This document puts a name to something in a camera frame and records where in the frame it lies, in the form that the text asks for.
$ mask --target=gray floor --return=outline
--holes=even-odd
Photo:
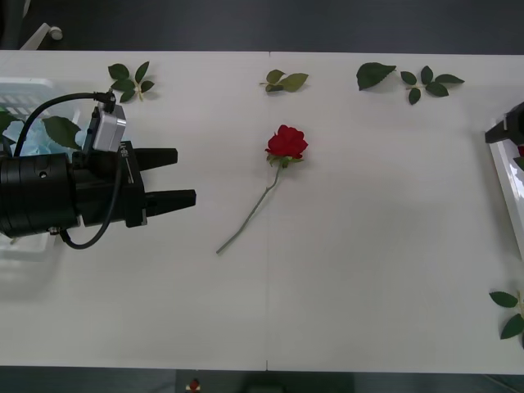
[[[47,22],[55,50],[524,54],[523,15],[522,0],[32,0],[20,41]],[[179,393],[194,377],[202,393],[511,391],[479,375],[0,368],[0,393]]]
[[[45,21],[64,31],[53,49],[524,54],[522,15],[521,0],[32,0],[23,39]]]

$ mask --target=cable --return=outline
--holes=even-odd
[[[14,157],[20,156],[20,153],[22,152],[22,146],[24,146],[25,138],[27,137],[27,133],[29,132],[29,128],[31,127],[31,124],[34,122],[34,120],[39,117],[42,112],[44,112],[48,107],[60,104],[62,102],[67,101],[73,101],[73,100],[82,100],[82,99],[92,99],[100,102],[107,102],[107,93],[75,93],[75,94],[66,94],[65,96],[60,96],[57,98],[53,98],[52,100],[49,100],[47,102],[44,102],[41,106],[36,108],[31,115],[27,118],[25,121],[24,127],[22,128],[22,131],[20,132],[20,136],[18,137],[18,142],[16,142],[15,147],[15,154],[13,154]]]
[[[67,230],[64,229],[63,231],[60,231],[60,237],[66,245],[68,245],[71,248],[74,248],[75,250],[85,250],[86,248],[89,248],[90,246],[92,246],[100,240],[102,235],[106,232],[107,227],[109,227],[109,224],[111,223],[111,216],[113,215],[113,210],[115,209],[116,200],[118,199],[121,184],[122,164],[120,163],[120,160],[118,160],[118,166],[115,175],[115,186],[113,187],[113,195],[111,196],[111,203],[109,204],[109,209],[107,211],[106,217],[104,218],[102,226],[100,227],[100,229],[98,229],[97,234],[89,242],[85,242],[84,244],[73,243]]]

